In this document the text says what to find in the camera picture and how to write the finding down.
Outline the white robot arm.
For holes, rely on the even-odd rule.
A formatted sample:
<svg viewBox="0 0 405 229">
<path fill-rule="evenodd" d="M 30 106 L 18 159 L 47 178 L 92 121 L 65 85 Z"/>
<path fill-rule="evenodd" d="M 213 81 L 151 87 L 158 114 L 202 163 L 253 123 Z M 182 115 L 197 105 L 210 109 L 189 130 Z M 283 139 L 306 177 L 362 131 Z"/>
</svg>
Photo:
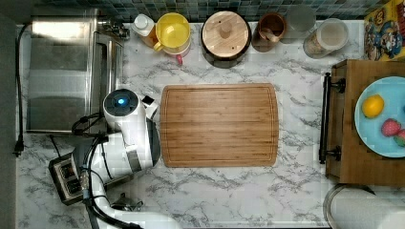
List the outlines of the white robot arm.
<svg viewBox="0 0 405 229">
<path fill-rule="evenodd" d="M 142 101 L 128 89 L 110 92 L 102 102 L 106 122 L 114 130 L 84 141 L 72 152 L 72 164 L 92 229 L 182 229 L 171 217 L 150 211 L 115 208 L 106 184 L 154 167 L 160 140 L 152 116 L 152 98 Z"/>
</svg>

